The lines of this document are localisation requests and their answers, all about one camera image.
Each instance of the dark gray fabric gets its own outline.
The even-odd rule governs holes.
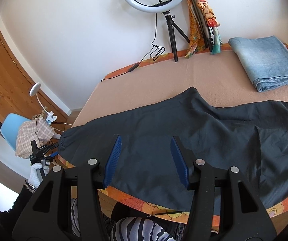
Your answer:
[[[215,108],[191,87],[169,100],[71,128],[61,136],[59,153],[75,166],[101,160],[101,149],[114,134],[122,137],[122,153],[111,185],[146,202],[190,211],[193,191],[180,183],[172,136],[213,167],[239,167],[266,208],[288,196],[286,102]]]

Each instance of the ring light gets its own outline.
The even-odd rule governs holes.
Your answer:
[[[142,11],[142,12],[148,12],[148,13],[162,13],[171,10],[175,6],[179,5],[182,0],[172,0],[168,4],[162,5],[162,6],[157,6],[157,7],[151,7],[147,5],[142,5],[138,3],[135,0],[125,0],[130,6],[133,8]]]

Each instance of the denim fabric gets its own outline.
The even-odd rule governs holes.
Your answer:
[[[258,92],[288,84],[288,49],[275,36],[228,41]]]

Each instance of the desk lamp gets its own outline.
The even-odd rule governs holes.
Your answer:
[[[52,122],[54,122],[55,120],[57,120],[57,116],[54,116],[54,113],[51,111],[51,112],[48,112],[48,111],[46,111],[46,109],[45,109],[45,107],[42,105],[42,103],[40,102],[40,100],[39,100],[39,98],[38,98],[38,91],[39,91],[39,89],[40,89],[40,86],[41,86],[41,84],[40,83],[36,83],[32,88],[31,88],[31,90],[30,90],[30,92],[29,92],[29,95],[31,96],[31,97],[34,97],[35,95],[37,96],[37,100],[38,100],[38,102],[39,102],[39,104],[42,106],[42,108],[44,109],[44,111],[48,114],[47,115],[47,118],[46,118],[46,122],[48,123],[48,124],[50,124],[50,123],[52,123]]]

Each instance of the black sleeve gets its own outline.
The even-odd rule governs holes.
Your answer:
[[[19,196],[14,202],[12,209],[4,212],[0,211],[0,224],[8,233],[12,234],[12,230],[14,229],[21,212],[23,211],[32,195],[33,193],[31,193],[25,186],[23,186]]]

